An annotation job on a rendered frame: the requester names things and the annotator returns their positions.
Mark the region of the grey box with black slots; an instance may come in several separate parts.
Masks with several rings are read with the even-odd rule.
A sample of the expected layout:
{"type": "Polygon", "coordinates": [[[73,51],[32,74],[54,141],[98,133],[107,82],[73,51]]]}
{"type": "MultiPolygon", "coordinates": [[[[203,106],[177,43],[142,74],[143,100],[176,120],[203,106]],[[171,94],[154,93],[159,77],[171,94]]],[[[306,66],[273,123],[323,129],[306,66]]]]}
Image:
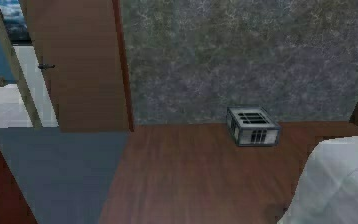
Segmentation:
{"type": "Polygon", "coordinates": [[[281,126],[261,106],[231,106],[226,111],[228,131],[239,147],[276,146],[281,126]]]}

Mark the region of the brown wooden room door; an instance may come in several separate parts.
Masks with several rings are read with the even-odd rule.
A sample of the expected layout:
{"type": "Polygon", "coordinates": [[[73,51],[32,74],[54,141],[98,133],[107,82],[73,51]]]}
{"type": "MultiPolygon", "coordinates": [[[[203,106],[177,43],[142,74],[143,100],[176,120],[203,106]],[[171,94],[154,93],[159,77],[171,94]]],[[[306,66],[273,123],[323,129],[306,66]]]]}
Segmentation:
{"type": "Polygon", "coordinates": [[[114,0],[19,0],[63,132],[129,131],[114,0]]]}

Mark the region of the blue framed wall picture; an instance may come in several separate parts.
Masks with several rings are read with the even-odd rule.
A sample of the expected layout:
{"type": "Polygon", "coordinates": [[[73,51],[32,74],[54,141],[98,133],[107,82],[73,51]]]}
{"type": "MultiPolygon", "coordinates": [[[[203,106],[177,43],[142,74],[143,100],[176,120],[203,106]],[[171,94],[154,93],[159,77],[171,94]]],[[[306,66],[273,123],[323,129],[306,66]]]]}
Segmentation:
{"type": "Polygon", "coordinates": [[[0,11],[10,41],[14,45],[31,45],[19,0],[0,0],[0,11]]]}

